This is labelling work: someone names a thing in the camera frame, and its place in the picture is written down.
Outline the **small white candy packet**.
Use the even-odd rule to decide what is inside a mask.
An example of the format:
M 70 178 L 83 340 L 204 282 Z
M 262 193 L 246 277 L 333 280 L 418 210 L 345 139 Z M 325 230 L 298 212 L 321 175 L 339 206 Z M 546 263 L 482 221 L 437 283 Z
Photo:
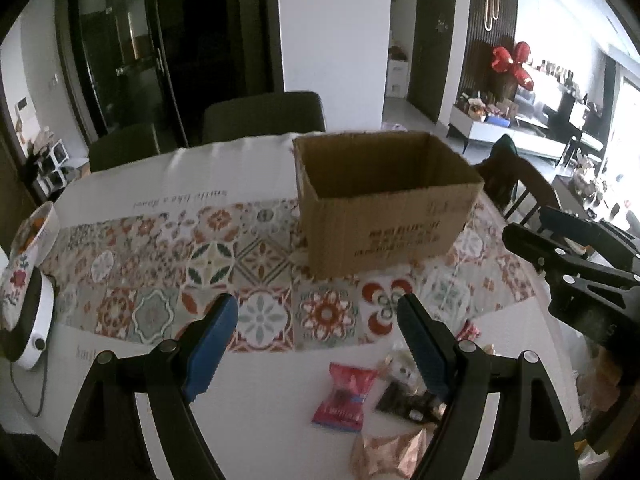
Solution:
M 378 372 L 383 379 L 394 382 L 408 393 L 421 394 L 425 391 L 416 362 L 407 349 L 392 350 L 378 363 Z

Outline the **dark brown snack bar packet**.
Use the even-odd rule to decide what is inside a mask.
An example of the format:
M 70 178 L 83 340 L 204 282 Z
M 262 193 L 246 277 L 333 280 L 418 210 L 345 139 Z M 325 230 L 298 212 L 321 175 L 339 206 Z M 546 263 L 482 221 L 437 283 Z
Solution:
M 375 405 L 375 411 L 402 418 L 416 425 L 435 424 L 442 420 L 446 406 L 434 394 L 408 393 L 397 382 L 390 382 Z

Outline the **pink snack packet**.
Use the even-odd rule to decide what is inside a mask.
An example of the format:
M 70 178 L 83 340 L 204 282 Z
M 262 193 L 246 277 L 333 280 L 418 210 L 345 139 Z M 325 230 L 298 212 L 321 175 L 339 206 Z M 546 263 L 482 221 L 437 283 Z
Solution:
M 378 377 L 376 370 L 331 363 L 330 394 L 320 403 L 311 422 L 340 431 L 360 432 L 363 427 L 363 404 Z

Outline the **red small candy packet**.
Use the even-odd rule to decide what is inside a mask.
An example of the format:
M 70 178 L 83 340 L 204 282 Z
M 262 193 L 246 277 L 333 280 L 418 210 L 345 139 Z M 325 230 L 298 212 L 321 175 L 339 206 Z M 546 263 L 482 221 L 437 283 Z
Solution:
M 477 326 L 470 320 L 467 320 L 459 333 L 457 333 L 457 341 L 468 340 L 468 341 L 476 341 L 480 336 L 480 330 Z

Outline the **white bowl with snacks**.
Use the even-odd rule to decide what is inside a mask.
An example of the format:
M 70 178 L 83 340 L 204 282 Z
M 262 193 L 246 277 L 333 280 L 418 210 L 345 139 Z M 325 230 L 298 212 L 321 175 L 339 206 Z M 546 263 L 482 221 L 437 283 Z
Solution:
M 54 203 L 45 202 L 21 223 L 12 240 L 9 260 L 23 254 L 33 255 L 35 265 L 40 266 L 50 254 L 60 229 Z

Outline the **wooden dining chair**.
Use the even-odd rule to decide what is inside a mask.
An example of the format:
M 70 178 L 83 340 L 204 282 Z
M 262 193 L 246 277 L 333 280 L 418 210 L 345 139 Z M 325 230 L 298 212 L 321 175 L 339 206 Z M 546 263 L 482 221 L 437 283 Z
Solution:
M 512 138 L 504 134 L 489 155 L 473 165 L 484 180 L 484 192 L 506 220 L 520 218 L 521 226 L 544 232 L 540 213 L 544 208 L 560 210 L 552 185 L 536 167 L 518 154 Z

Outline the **patterned floral table runner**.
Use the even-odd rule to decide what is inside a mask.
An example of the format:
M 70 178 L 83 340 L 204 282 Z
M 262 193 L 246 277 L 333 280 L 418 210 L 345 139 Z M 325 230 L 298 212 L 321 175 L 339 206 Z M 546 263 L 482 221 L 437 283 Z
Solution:
M 295 200 L 181 207 L 71 226 L 43 263 L 58 322 L 135 344 L 177 338 L 228 292 L 239 305 L 234 352 L 374 344 L 413 292 L 455 334 L 467 320 L 532 298 L 484 200 L 446 255 L 381 272 L 315 278 Z

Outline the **rose gold foil snack bag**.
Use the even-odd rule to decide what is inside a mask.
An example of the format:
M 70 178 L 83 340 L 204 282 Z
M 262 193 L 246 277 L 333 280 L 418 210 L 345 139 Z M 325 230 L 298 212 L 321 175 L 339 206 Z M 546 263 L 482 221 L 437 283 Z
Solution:
M 358 434 L 352 446 L 349 469 L 355 479 L 374 479 L 390 474 L 398 479 L 410 479 L 424 457 L 436 426 L 391 437 L 367 437 Z

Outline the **white tv console cabinet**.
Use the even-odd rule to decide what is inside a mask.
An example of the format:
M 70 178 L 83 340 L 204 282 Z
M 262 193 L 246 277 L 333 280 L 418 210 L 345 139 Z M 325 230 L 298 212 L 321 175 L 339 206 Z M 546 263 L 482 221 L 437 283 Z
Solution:
M 565 143 L 537 136 L 530 131 L 478 122 L 455 106 L 450 112 L 448 134 L 460 139 L 464 150 L 470 142 L 494 144 L 504 134 L 510 136 L 520 153 L 553 159 L 557 162 L 565 150 Z

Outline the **brown cardboard box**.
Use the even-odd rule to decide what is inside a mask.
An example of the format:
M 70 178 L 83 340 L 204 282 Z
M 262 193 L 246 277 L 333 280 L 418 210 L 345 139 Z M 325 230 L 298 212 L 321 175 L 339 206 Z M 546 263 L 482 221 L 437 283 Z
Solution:
M 304 134 L 293 142 L 300 225 L 315 278 L 445 255 L 484 188 L 434 134 Z

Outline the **white electric hot plate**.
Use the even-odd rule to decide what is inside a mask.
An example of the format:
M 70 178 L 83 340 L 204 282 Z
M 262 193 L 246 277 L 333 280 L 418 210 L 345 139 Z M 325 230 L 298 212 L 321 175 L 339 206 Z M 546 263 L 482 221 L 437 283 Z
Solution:
M 51 281 L 38 268 L 26 289 L 21 315 L 13 330 L 1 330 L 6 358 L 23 370 L 31 370 L 47 349 L 54 310 Z

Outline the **red balloon dog decoration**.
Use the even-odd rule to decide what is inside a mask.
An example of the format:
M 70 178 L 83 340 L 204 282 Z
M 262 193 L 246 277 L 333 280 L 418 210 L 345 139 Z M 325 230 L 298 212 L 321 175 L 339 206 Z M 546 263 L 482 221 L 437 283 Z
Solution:
M 497 74 L 510 74 L 518 85 L 527 91 L 533 91 L 535 81 L 524 68 L 530 55 L 530 47 L 526 41 L 518 42 L 513 51 L 506 47 L 494 47 L 491 52 L 490 67 Z

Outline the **dark upholstered chair left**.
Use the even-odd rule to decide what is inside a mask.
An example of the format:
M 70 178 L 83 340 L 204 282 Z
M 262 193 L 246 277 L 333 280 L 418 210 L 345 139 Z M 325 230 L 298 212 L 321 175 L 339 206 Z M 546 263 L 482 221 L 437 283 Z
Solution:
M 150 124 L 137 124 L 102 136 L 89 146 L 92 172 L 109 170 L 160 154 L 155 129 Z

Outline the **dark upholstered chair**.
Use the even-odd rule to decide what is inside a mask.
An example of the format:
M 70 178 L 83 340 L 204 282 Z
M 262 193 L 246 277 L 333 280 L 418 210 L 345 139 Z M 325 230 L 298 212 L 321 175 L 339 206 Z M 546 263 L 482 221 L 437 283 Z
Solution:
M 324 130 L 326 121 L 317 93 L 268 93 L 210 106 L 204 116 L 203 143 Z
M 137 124 L 102 136 L 89 146 L 92 172 L 109 170 L 160 154 L 155 129 L 150 124 Z

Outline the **white storage boxes hallway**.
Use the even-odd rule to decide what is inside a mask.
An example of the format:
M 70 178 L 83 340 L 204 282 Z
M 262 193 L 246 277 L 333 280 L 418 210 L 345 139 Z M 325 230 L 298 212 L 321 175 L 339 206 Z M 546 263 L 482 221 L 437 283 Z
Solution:
M 393 44 L 388 48 L 386 96 L 405 99 L 408 93 L 409 62 L 401 47 Z

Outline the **white shoe rack shelf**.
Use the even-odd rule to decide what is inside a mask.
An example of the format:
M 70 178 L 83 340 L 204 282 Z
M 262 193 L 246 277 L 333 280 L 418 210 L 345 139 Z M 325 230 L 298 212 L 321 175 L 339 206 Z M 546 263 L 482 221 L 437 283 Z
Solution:
M 36 158 L 36 182 L 47 196 L 67 185 L 64 165 L 70 158 L 62 140 L 46 146 Z

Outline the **dark upholstered chair middle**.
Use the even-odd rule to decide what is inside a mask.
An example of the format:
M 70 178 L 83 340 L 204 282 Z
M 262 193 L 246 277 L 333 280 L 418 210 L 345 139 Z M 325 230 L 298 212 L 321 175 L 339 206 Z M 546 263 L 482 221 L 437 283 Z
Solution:
M 326 121 L 317 93 L 268 93 L 210 106 L 204 116 L 203 143 L 324 130 Z

